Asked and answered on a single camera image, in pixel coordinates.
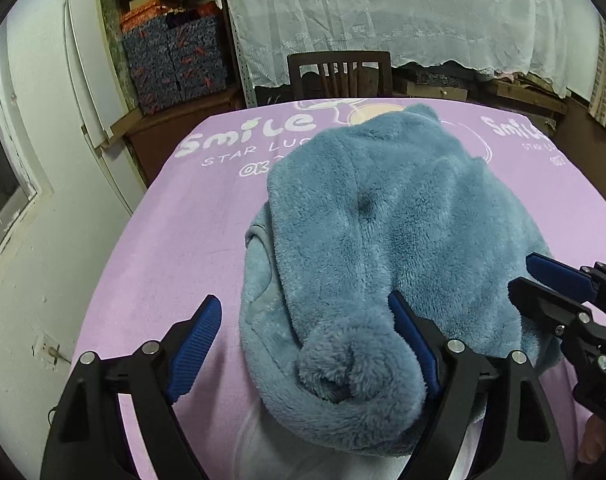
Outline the person's right hand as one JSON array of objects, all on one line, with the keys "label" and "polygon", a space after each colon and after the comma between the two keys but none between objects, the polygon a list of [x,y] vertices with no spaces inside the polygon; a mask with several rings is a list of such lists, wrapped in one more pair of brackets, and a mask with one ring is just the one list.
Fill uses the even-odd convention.
[{"label": "person's right hand", "polygon": [[583,464],[594,464],[605,450],[606,422],[592,414],[585,425],[583,441],[578,448],[578,460]]}]

